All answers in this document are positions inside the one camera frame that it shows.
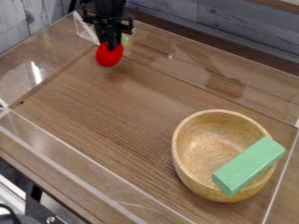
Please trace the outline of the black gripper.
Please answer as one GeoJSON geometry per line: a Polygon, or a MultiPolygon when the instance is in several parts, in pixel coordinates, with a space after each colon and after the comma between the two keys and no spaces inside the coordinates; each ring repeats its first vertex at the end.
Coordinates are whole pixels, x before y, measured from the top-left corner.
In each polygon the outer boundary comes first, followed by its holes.
{"type": "Polygon", "coordinates": [[[82,21],[94,25],[97,41],[106,43],[109,50],[120,45],[121,33],[133,33],[134,18],[124,13],[125,5],[126,0],[93,0],[90,6],[80,5],[82,21]]]}

